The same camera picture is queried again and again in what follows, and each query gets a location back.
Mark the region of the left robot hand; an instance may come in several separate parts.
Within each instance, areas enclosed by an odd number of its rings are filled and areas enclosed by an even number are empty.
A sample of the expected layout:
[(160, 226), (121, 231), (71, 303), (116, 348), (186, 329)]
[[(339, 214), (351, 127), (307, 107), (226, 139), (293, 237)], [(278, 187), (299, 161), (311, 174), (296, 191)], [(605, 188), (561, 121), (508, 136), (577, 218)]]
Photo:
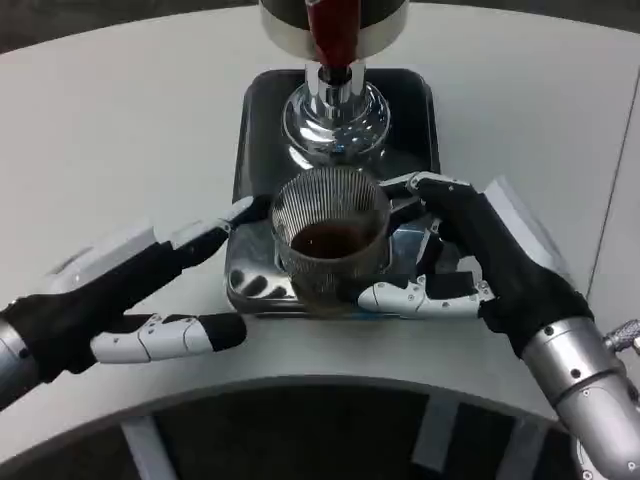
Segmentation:
[(239, 226), (267, 217), (271, 199), (247, 196), (221, 219), (195, 222), (160, 242), (141, 225), (98, 242), (50, 271), (41, 288), (1, 312), (1, 386), (28, 390), (95, 363), (147, 363), (241, 345), (243, 317), (149, 316), (131, 332), (127, 310), (195, 267)]

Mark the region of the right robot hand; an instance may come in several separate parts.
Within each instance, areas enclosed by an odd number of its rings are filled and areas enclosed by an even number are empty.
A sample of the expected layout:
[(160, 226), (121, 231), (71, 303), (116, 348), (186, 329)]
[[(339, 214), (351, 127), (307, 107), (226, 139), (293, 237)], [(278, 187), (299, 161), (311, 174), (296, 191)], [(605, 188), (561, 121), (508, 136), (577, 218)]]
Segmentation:
[(555, 244), (503, 180), (479, 192), (423, 171), (380, 185), (392, 199), (411, 199), (403, 220), (416, 219), (417, 205), (424, 205), (432, 219), (425, 251), (414, 275), (344, 280), (340, 299), (403, 318), (476, 316), (506, 335), (517, 356), (537, 334), (551, 334), (562, 322), (593, 326), (594, 315)]

